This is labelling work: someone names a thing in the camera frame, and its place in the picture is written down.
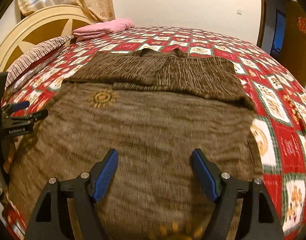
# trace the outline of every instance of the pillow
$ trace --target pillow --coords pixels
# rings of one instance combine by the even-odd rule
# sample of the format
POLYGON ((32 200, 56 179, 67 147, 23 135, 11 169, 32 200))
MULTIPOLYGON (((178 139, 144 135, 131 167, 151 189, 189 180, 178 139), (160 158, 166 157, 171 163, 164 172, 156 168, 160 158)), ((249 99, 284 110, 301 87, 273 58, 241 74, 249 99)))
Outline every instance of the pillow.
POLYGON ((19 78, 17 78, 14 82, 12 82, 12 84, 6 89, 5 96, 10 96, 15 92, 19 91, 35 74, 39 73, 48 64, 50 64, 53 60, 55 60, 63 50, 64 46, 61 46, 60 48, 55 49, 54 50, 55 52, 52 52, 52 55, 47 59, 42 60, 44 58, 43 57, 38 61, 34 62, 33 64, 31 64, 30 67, 26 69, 25 73, 23 73, 19 78))
POLYGON ((15 79, 20 76, 28 67, 30 67, 32 63, 43 58, 45 55, 64 45, 67 41, 70 41, 73 38, 73 35, 52 38, 48 41, 39 43, 30 49, 27 53, 21 55, 7 69, 9 74, 7 76, 7 82, 5 83, 5 88, 11 85, 11 83, 15 81, 15 79))

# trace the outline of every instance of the pink blanket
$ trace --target pink blanket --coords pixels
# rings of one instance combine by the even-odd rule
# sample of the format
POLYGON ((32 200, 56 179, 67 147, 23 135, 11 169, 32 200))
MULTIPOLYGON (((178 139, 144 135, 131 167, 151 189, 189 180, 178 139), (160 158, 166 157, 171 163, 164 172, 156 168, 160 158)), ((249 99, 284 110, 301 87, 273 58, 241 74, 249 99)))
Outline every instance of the pink blanket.
POLYGON ((119 33, 129 28, 133 28, 134 23, 128 19, 116 19, 104 23, 96 23, 78 28, 72 32, 78 41, 99 38, 109 33, 119 33))

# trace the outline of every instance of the blue gripper pad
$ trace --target blue gripper pad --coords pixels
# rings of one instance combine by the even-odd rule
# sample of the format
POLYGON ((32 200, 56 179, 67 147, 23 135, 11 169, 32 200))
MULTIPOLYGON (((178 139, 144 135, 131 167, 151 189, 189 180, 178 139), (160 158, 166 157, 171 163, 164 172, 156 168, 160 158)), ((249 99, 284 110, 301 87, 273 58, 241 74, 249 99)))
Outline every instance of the blue gripper pad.
POLYGON ((202 158, 200 157, 199 153, 194 150, 192 152, 192 166, 196 171, 201 186, 205 192, 205 195, 213 202, 219 198, 219 195, 216 192, 216 182, 212 177, 210 171, 206 167, 205 163, 203 162, 202 158))
POLYGON ((114 149, 109 150, 107 155, 101 161, 102 169, 98 178, 95 181, 93 201, 96 203, 106 194, 109 183, 115 173, 118 164, 118 154, 114 149))
POLYGON ((26 109, 26 108, 29 107, 29 105, 30 105, 30 102, 29 102, 29 101, 23 101, 23 102, 21 102, 21 103, 14 104, 14 105, 12 106, 12 111, 13 111, 13 112, 17 112, 17 111, 20 111, 20 110, 22 110, 22 109, 26 109))

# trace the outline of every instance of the brown sweater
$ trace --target brown sweater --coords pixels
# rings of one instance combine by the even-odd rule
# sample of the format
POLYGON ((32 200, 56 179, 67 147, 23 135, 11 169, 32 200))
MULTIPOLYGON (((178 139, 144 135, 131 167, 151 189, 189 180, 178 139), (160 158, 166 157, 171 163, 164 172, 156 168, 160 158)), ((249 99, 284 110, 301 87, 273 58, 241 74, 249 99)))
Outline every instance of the brown sweater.
MULTIPOLYGON (((203 232, 214 204, 189 164, 195 148, 234 177, 262 174, 250 131, 252 103, 223 58, 179 50, 99 52, 65 80, 47 108, 49 116, 21 142, 11 173, 10 198, 26 221, 50 177, 74 178, 110 148, 119 165, 96 208, 112 239, 145 239, 173 221, 180 230, 191 225, 195 236, 203 232)), ((74 208, 70 213, 82 239, 74 208)))

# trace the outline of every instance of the red door decoration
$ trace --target red door decoration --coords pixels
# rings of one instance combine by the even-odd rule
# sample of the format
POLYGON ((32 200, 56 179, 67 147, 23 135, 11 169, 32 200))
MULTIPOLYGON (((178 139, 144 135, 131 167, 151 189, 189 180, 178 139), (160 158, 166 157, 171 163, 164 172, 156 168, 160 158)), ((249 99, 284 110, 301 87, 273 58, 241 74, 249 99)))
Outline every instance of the red door decoration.
POLYGON ((301 32, 306 33, 306 18, 299 17, 297 26, 301 32))

